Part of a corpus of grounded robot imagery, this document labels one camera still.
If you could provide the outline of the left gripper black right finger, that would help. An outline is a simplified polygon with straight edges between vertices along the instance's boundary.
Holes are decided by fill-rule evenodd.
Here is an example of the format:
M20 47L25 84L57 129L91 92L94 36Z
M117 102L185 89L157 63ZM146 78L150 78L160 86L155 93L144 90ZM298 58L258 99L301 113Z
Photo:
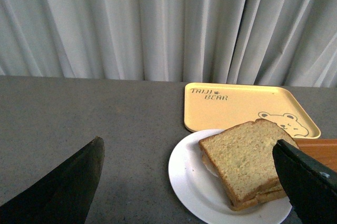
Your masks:
M272 156L302 223L336 223L336 172L283 139L273 147Z

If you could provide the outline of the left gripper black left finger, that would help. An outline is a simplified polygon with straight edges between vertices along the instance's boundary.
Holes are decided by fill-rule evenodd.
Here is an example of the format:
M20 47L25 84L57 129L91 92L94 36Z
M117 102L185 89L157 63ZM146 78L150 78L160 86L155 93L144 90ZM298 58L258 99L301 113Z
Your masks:
M1 206L1 223L84 223L104 162L94 138L46 176Z

